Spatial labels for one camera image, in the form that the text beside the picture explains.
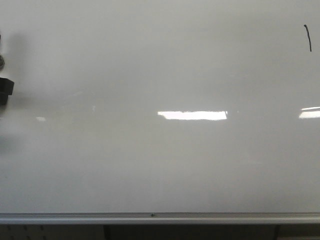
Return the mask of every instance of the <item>white dry-erase surface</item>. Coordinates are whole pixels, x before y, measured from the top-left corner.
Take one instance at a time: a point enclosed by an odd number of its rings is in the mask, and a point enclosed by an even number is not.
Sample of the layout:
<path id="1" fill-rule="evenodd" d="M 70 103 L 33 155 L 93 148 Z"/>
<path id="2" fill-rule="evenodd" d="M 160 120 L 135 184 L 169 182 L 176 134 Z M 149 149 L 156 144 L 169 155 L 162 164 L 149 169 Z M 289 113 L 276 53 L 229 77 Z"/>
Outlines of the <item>white dry-erase surface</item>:
<path id="1" fill-rule="evenodd" d="M 0 223 L 320 222 L 319 10 L 1 0 Z"/>

